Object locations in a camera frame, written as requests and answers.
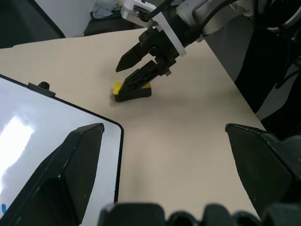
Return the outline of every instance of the wall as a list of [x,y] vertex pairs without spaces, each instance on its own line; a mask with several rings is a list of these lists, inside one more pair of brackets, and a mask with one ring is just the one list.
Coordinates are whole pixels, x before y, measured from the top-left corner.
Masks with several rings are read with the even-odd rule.
[[35,0],[66,37],[84,33],[96,0]]

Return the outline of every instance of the beige table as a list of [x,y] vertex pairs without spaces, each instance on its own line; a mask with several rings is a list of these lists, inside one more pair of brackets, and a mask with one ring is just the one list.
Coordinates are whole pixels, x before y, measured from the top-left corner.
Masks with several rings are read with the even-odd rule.
[[254,213],[224,128],[263,127],[204,41],[187,48],[170,76],[152,82],[150,98],[112,101],[113,84],[134,71],[116,73],[117,63],[142,32],[0,49],[0,73],[23,83],[47,81],[57,97],[123,126],[120,202],[159,202],[167,214],[184,209],[198,218],[209,202]]

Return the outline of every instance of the cloth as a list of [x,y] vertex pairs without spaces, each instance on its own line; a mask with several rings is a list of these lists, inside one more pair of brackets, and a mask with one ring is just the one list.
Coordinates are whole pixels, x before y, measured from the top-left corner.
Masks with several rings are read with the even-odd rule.
[[93,17],[95,19],[112,15],[112,11],[118,7],[114,2],[97,2],[93,9]]

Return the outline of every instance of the whiteboard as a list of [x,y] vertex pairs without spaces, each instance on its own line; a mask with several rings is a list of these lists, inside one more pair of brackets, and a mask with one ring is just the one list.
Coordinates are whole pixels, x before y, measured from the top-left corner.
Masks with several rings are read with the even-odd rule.
[[95,183],[82,223],[97,225],[101,208],[118,197],[122,127],[58,98],[32,91],[3,75],[0,106],[0,205],[7,208],[38,165],[71,131],[93,123],[104,124]]

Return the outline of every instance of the yellow object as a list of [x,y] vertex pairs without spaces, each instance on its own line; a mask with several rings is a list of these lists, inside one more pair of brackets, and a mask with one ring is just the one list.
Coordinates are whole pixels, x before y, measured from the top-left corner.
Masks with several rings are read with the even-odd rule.
[[[113,91],[113,94],[114,94],[114,95],[118,95],[121,86],[122,86],[122,83],[121,83],[121,82],[117,82],[117,83],[114,85],[114,91]],[[147,83],[145,86],[142,87],[142,89],[144,89],[144,88],[151,88],[151,84],[150,84],[150,83]]]

